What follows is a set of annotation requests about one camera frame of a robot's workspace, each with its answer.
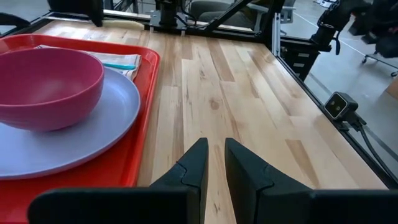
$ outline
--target floor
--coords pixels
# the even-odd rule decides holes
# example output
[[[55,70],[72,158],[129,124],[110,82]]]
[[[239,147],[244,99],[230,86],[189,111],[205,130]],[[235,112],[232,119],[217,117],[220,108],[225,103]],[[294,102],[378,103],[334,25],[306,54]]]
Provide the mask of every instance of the floor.
[[[309,38],[317,30],[317,20],[325,8],[312,0],[296,0],[293,24],[282,24],[282,30],[289,36]],[[150,4],[139,3],[140,12],[149,12],[154,8]],[[46,0],[1,0],[0,12],[21,16],[31,21],[48,11]],[[393,81],[389,76],[395,70],[391,67],[368,60],[361,64],[364,54],[374,52],[374,45],[366,45],[360,37],[352,36],[347,30],[353,22],[350,20],[340,35],[341,52],[323,52],[315,62],[305,84],[322,101],[326,102],[334,91],[348,93],[359,103],[358,113],[368,123],[366,131],[376,151],[387,165],[398,175],[398,101],[384,92]],[[12,27],[0,26],[0,32]],[[365,149],[367,147],[360,134],[351,134]]]

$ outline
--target wood grain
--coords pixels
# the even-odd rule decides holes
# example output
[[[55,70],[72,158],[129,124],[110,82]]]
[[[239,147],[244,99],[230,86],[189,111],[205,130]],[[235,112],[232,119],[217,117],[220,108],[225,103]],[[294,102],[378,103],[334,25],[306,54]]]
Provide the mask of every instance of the wood grain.
[[[235,223],[224,140],[316,189],[385,189],[261,44],[55,21],[38,33],[139,44],[161,58],[138,186],[164,174],[200,137],[210,145],[206,223]]]

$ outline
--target lavender plate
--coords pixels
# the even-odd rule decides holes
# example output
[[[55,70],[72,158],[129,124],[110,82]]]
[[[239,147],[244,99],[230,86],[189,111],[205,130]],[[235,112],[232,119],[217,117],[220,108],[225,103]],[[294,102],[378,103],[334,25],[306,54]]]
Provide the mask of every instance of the lavender plate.
[[[0,180],[54,174],[95,158],[123,137],[136,119],[139,107],[135,84],[105,68],[101,98],[84,121],[47,133],[0,123]]]

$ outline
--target black camera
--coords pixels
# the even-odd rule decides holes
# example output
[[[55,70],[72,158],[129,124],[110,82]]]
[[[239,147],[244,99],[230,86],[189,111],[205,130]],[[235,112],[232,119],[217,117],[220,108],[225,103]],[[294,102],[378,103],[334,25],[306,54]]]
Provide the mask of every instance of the black camera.
[[[334,92],[325,104],[326,112],[335,121],[345,121],[346,116],[358,109],[358,103],[348,94]]]

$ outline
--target bowl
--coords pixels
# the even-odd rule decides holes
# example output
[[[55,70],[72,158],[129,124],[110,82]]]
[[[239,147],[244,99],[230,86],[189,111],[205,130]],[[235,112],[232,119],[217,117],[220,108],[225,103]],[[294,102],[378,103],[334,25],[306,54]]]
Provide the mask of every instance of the bowl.
[[[31,131],[71,126],[100,99],[104,67],[77,50],[29,49],[0,55],[0,122]]]

